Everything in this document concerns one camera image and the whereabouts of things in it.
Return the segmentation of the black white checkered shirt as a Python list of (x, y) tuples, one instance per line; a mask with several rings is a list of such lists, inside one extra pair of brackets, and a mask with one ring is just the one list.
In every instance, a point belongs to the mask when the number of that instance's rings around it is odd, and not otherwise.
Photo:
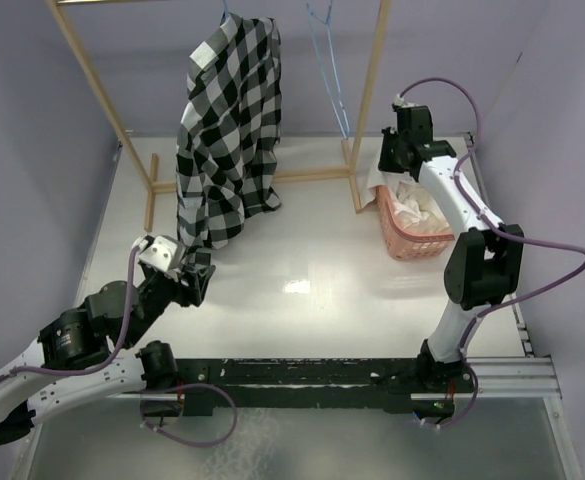
[(281, 207), (281, 76), (272, 18), (230, 13), (191, 53), (176, 166), (177, 234), (189, 249), (219, 249)]

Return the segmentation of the light blue wire hanger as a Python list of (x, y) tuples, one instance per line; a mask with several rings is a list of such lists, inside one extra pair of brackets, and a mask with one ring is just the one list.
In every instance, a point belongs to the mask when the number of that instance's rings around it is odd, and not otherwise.
[[(343, 91), (339, 78), (339, 72), (336, 62), (336, 52), (334, 48), (332, 35), (332, 11), (334, 2), (329, 1), (324, 15), (316, 12), (309, 1), (306, 2), (306, 11), (308, 15), (308, 27), (311, 35), (311, 41), (315, 57), (319, 66), (319, 71), (325, 85), (331, 107), (336, 118), (338, 130), (341, 138), (347, 140), (350, 137), (350, 121), (345, 106)], [(320, 24), (325, 32), (326, 54), (322, 53), (320, 41), (318, 38), (315, 25)]]

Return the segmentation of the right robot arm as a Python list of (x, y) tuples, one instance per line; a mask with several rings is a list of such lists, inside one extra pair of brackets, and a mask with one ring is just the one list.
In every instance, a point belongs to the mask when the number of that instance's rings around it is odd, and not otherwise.
[(506, 225), (476, 193), (447, 141), (412, 141), (395, 128), (382, 130), (378, 168), (407, 174), (434, 199), (455, 237), (444, 270), (448, 303), (434, 332), (424, 340), (416, 372), (424, 383), (463, 373), (467, 345), (492, 307), (518, 285), (523, 231)]

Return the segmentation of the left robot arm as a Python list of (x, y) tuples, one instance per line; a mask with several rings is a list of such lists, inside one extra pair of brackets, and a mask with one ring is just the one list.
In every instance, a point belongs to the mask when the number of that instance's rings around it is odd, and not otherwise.
[(214, 271), (162, 247), (133, 249), (126, 279), (107, 283), (61, 313), (0, 369), (0, 446), (26, 437), (56, 411), (177, 385), (171, 347), (137, 344), (169, 305), (200, 306)]

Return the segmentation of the blue hanger under checkered shirt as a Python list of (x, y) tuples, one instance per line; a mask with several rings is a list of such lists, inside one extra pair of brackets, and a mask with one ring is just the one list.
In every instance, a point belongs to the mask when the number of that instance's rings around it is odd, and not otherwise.
[(230, 8), (227, 0), (222, 0), (222, 6), (223, 6), (223, 19), (227, 20), (232, 15), (232, 9)]

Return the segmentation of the wooden clothes rack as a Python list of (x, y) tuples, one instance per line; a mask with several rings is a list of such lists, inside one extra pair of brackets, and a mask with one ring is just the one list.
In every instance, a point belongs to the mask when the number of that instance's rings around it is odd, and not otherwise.
[[(233, 14), (272, 17), (282, 21), (296, 1), (241, 1)], [(167, 115), (176, 107), (178, 94), (170, 90), (177, 60), (203, 33), (225, 22), (222, 1), (172, 1), (170, 14), (159, 13), (159, 1), (50, 1), (55, 19), (100, 107), (113, 127), (147, 193), (144, 228), (151, 231), (159, 195), (178, 190), (174, 182), (158, 178), (160, 158), (152, 156), (144, 165), (132, 141), (136, 137), (168, 137)], [(97, 39), (95, 29), (75, 25), (72, 9), (103, 8), (103, 24), (111, 37), (121, 31), (128, 45), (108, 50)]]

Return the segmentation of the pink plastic laundry basket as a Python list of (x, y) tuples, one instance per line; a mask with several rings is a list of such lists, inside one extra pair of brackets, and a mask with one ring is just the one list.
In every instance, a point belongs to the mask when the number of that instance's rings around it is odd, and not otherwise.
[(455, 241), (452, 234), (416, 234), (401, 227), (385, 186), (376, 188), (376, 204), (386, 250), (395, 260), (438, 257)]

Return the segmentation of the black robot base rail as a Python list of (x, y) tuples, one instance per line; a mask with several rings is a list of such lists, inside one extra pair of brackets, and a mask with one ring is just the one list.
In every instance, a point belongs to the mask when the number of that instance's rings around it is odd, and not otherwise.
[(174, 387), (183, 413), (210, 416), (218, 408), (373, 409), (449, 418), (449, 395), (475, 391), (469, 365), (443, 382), (424, 383), (415, 358), (177, 359), (153, 341), (140, 349), (142, 380), (153, 392)]

